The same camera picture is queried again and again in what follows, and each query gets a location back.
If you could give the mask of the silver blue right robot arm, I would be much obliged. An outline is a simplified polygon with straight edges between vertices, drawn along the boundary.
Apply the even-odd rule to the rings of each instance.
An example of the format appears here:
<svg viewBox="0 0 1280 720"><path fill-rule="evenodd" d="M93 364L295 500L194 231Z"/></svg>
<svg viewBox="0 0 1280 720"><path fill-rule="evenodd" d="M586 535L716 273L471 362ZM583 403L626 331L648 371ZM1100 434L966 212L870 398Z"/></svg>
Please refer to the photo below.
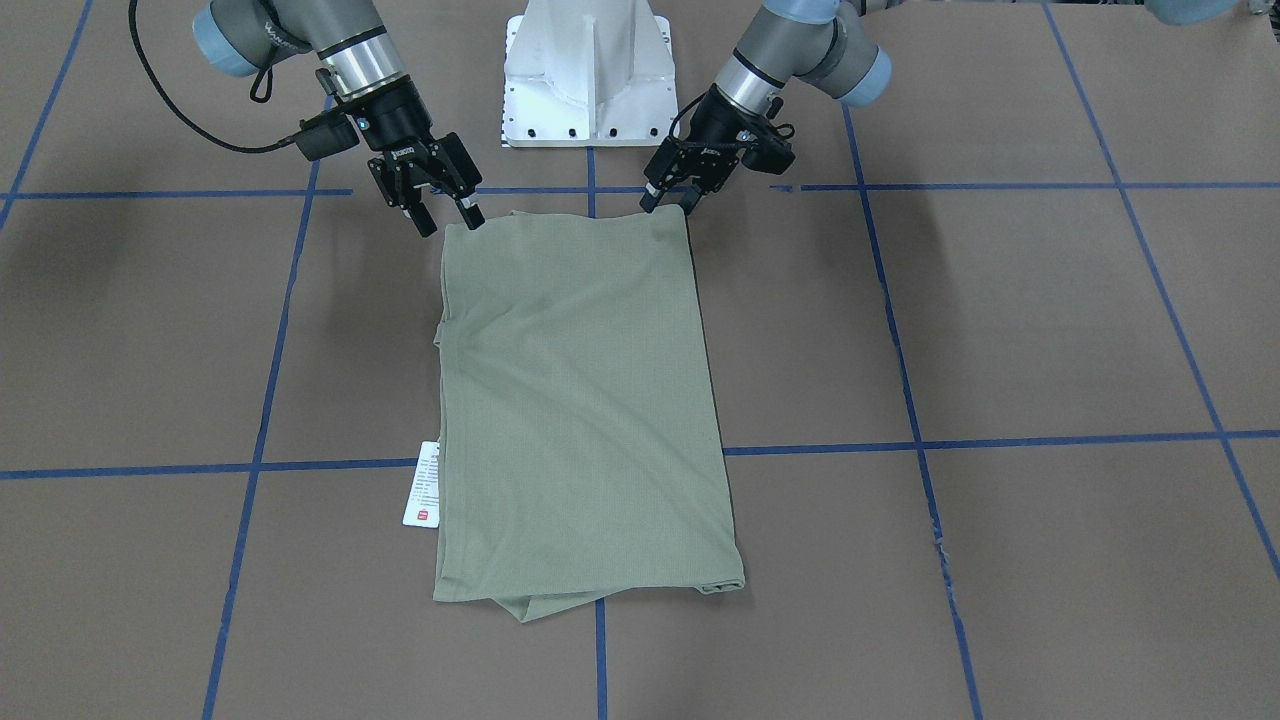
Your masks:
<svg viewBox="0 0 1280 720"><path fill-rule="evenodd" d="M470 229L485 218L474 201L483 177L456 133L435 137L417 86L371 1L210 1L192 23L210 64L234 77L269 79L274 65L312 54L334 106L302 120L284 143L317 161L365 142L384 202L422 237L436 231L426 187L451 197Z"/></svg>

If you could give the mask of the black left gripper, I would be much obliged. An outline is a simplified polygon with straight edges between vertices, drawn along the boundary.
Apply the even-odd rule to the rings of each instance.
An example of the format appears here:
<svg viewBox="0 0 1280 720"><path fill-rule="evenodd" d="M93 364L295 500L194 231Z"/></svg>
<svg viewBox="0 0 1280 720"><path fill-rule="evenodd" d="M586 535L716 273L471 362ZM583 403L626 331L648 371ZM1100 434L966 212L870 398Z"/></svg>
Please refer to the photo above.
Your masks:
<svg viewBox="0 0 1280 720"><path fill-rule="evenodd" d="M686 183L680 199L685 217L694 213L708 195L719 191L733 169L741 165L742 150L736 142L741 129L776 118L776 99L765 100L763 111L748 111L732 102L718 86L690 102L695 113L690 120L689 136L676 135L677 120L672 120L668 135L645 169L646 178L640 208L653 213L660 200L673 188Z"/></svg>

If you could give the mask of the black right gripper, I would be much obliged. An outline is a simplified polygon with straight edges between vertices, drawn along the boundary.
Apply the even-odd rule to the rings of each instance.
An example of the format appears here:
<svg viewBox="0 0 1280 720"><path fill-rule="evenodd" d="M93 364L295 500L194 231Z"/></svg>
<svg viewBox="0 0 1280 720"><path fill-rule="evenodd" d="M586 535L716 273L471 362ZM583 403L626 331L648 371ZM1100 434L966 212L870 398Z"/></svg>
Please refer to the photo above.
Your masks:
<svg viewBox="0 0 1280 720"><path fill-rule="evenodd" d="M433 120L411 78L399 78L355 101L355 120L369 147L380 156L369 163L387 205L399 208L419 236L438 229L422 201L422 187L439 190L454 201L465 225L485 223L474 200L483 182L461 138L433 136Z"/></svg>

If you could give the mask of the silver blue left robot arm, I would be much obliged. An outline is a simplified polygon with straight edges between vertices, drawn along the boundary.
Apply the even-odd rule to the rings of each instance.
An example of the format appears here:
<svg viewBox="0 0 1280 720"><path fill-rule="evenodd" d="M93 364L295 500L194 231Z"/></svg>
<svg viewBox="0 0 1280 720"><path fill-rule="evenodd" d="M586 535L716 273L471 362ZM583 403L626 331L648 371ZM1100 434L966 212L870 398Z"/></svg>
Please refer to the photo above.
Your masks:
<svg viewBox="0 0 1280 720"><path fill-rule="evenodd" d="M774 123L791 79L864 108L887 88L892 60L863 28L850 1L764 1L708 91L686 110L687 133L669 132L646 164L640 206L652 213L673 188L690 214L737 167L781 176L795 160L794 127Z"/></svg>

